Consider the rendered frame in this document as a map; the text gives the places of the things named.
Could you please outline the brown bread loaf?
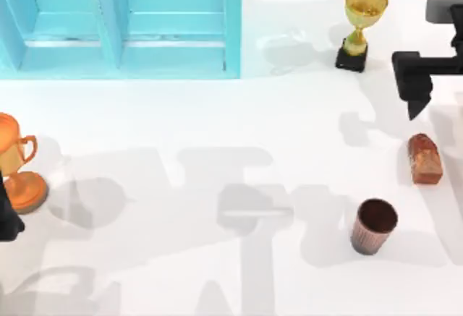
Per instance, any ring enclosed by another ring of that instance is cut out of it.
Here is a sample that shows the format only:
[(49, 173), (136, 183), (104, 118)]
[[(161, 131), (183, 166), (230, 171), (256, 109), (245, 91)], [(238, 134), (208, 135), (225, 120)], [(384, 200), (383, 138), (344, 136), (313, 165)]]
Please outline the brown bread loaf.
[(412, 181), (415, 184), (437, 184), (443, 176), (443, 167), (438, 148), (424, 133), (411, 136), (408, 155)]

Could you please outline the gold trophy with black base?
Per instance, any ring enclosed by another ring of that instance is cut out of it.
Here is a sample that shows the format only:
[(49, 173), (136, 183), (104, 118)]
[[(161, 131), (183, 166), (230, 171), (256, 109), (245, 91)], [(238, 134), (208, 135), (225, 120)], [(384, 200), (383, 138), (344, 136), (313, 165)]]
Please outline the gold trophy with black base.
[(359, 73), (365, 70), (368, 42), (363, 30), (379, 21), (387, 7), (388, 0), (345, 0), (345, 14), (354, 31), (343, 39), (336, 68)]

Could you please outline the light blue rack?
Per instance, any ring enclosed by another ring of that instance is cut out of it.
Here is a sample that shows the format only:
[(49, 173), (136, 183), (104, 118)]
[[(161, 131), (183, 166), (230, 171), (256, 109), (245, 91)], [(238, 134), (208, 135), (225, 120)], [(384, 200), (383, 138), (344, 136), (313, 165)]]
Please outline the light blue rack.
[(0, 79), (231, 79), (242, 0), (0, 0)]

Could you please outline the brown ribbed cup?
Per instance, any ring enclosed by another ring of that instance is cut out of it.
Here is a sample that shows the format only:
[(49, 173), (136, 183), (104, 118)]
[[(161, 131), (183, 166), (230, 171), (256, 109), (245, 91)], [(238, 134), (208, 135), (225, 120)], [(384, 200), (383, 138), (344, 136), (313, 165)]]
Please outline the brown ribbed cup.
[(361, 255), (375, 255), (398, 221), (398, 214), (389, 202), (379, 198), (365, 200), (358, 207), (352, 226), (352, 247)]

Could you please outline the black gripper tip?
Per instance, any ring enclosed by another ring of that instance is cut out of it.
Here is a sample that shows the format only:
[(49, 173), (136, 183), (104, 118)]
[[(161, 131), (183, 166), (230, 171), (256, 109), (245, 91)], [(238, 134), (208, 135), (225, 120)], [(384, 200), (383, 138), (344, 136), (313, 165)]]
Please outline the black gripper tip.
[(14, 241), (24, 230), (25, 224), (12, 207), (0, 170), (0, 242)]

